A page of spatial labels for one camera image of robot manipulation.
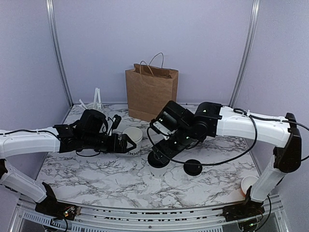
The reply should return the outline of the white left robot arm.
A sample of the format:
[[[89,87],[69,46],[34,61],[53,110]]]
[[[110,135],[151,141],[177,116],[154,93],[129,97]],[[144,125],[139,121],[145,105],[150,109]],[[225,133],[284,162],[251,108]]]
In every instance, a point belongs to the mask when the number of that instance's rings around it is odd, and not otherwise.
[[[0,132],[0,183],[6,188],[31,198],[36,212],[74,220],[80,207],[59,202],[45,182],[38,182],[17,170],[8,157],[40,152],[67,153],[92,149],[101,153],[127,153],[137,147],[126,134],[113,133],[121,122],[115,115],[109,125],[106,116],[97,110],[84,110],[77,121],[67,125],[54,125],[45,129]]]

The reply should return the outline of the white paper coffee cup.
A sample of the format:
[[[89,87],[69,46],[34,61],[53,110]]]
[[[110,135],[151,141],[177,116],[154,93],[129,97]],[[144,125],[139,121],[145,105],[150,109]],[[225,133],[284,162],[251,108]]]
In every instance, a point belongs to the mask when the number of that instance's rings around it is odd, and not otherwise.
[[[166,166],[160,167],[160,168],[150,166],[149,168],[150,168],[151,176],[154,177],[154,178],[160,179],[160,178],[163,178],[165,176],[168,166],[166,165]]]

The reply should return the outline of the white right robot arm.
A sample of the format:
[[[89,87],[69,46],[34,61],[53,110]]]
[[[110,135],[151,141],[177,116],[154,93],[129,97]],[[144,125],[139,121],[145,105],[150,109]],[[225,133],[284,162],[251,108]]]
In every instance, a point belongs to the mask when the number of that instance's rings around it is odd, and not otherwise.
[[[223,208],[230,222],[264,213],[263,202],[288,173],[296,171],[302,162],[302,139],[295,116],[266,116],[219,103],[203,102],[192,113],[174,101],[169,101],[149,128],[164,138],[153,144],[148,163],[155,169],[166,167],[186,149],[207,137],[232,136],[274,145],[273,157],[259,179],[248,188],[242,203]]]

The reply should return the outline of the black plastic cup lid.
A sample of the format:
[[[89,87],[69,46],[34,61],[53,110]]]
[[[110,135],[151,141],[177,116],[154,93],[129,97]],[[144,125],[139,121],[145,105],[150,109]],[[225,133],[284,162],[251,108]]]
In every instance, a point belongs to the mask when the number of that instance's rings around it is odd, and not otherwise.
[[[166,163],[162,163],[161,161],[157,160],[153,153],[150,153],[147,157],[148,164],[154,168],[163,168],[169,164],[169,161]]]

